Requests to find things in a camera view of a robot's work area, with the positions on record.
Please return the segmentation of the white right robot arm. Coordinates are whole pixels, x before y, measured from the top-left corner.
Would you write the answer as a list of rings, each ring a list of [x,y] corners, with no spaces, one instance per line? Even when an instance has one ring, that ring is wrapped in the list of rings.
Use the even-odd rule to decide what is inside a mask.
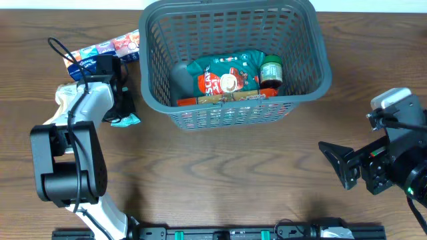
[[[426,112],[377,112],[369,120],[375,130],[384,129],[386,134],[357,151],[318,143],[341,184],[350,190],[363,178],[373,195],[397,185],[407,197],[426,206]]]

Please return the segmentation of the light blue snack packet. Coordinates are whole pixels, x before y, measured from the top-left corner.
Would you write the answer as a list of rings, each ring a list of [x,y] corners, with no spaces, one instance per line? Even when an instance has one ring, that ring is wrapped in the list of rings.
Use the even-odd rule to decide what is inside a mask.
[[[127,87],[122,89],[122,101],[116,107],[116,116],[111,120],[112,127],[126,128],[141,123],[137,116],[132,94]]]

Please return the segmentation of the green lid jar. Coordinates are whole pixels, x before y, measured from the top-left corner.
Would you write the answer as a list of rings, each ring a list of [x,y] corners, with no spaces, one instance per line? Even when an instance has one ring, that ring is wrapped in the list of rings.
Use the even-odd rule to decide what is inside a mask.
[[[265,56],[260,66],[260,88],[277,89],[282,83],[282,59],[277,55]]]

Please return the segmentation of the beige paper pouch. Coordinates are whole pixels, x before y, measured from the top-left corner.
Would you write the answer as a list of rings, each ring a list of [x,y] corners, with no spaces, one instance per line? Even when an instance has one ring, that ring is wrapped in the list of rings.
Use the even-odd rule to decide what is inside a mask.
[[[59,108],[50,119],[44,122],[44,125],[51,124],[54,120],[56,120],[56,118],[66,112],[68,106],[74,100],[76,95],[77,83],[68,83],[58,86],[55,93],[55,102],[58,104]]]

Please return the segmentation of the green Nescafe coffee bag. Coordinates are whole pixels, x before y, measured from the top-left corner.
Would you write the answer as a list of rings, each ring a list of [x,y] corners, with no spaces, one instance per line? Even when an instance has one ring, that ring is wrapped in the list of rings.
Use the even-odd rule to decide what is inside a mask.
[[[258,50],[208,55],[192,61],[186,70],[196,97],[222,95],[260,88],[259,70],[265,53]]]

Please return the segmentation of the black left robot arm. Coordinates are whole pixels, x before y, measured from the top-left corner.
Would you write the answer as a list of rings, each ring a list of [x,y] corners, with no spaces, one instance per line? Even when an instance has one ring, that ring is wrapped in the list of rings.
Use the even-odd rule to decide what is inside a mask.
[[[95,72],[77,82],[66,111],[30,132],[36,191],[42,201],[76,214],[95,239],[138,239],[137,221],[107,193],[107,167],[97,128],[134,110],[123,95],[119,57],[98,55]]]

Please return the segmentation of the red spaghetti packet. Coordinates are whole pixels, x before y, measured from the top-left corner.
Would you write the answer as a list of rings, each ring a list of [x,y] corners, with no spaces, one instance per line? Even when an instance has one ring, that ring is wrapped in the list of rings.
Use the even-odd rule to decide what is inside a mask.
[[[232,101],[246,101],[252,99],[266,99],[269,97],[275,97],[278,95],[277,89],[267,88],[260,90],[252,90],[252,91],[239,91],[233,93],[224,93],[220,95],[210,95],[203,97],[193,97],[187,99],[179,99],[177,100],[177,105],[188,106],[188,105],[201,105],[201,104],[218,104]]]

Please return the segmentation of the Kleenex tissue multipack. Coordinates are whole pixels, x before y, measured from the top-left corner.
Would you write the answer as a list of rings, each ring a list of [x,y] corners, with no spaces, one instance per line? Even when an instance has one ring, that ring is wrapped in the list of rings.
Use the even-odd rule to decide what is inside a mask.
[[[122,81],[126,82],[128,78],[127,64],[139,61],[139,44],[139,30],[136,29],[108,41],[72,51],[71,54],[77,63],[71,62],[72,58],[69,54],[65,54],[63,61],[71,78],[74,81],[80,81],[83,75],[77,65],[81,66],[86,76],[95,75],[97,62],[101,59],[101,55],[112,55],[120,59],[126,70],[125,76],[122,77]]]

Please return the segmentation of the grey plastic basket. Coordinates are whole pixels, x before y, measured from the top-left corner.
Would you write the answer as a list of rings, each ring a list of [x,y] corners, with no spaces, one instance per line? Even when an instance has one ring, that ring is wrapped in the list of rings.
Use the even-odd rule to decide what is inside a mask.
[[[321,98],[332,72],[309,1],[156,1],[139,18],[141,94],[180,128],[269,123]],[[200,57],[256,49],[282,59],[278,95],[179,106],[195,95],[187,65]]]

